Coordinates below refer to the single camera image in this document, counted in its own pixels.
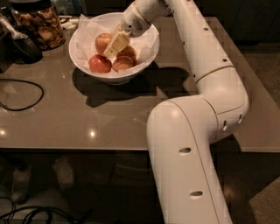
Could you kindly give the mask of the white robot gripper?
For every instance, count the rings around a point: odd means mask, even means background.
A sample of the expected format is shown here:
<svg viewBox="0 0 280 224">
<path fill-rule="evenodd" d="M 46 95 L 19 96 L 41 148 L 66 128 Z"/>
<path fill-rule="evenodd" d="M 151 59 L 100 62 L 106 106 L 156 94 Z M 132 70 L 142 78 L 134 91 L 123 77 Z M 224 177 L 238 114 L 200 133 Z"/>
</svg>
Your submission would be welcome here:
<svg viewBox="0 0 280 224">
<path fill-rule="evenodd" d="M 122 14 L 120 22 L 115 27 L 116 34 L 107 45 L 104 55 L 108 58 L 115 57 L 130 44 L 130 36 L 140 37 L 150 27 L 151 24 L 141 14 L 137 2 L 133 2 Z"/>
</svg>

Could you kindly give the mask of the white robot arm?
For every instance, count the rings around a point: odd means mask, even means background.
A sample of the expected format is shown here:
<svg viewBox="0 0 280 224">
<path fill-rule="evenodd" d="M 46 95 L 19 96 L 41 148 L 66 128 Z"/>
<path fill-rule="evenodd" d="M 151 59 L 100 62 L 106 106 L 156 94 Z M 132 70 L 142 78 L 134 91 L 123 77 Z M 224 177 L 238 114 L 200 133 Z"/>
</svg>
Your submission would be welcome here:
<svg viewBox="0 0 280 224">
<path fill-rule="evenodd" d="M 174 17 L 198 93 L 159 103 L 147 121 L 150 163 L 164 224 L 232 224 L 210 145 L 228 137 L 249 109 L 241 78 L 193 0 L 134 0 L 122 36 Z"/>
</svg>

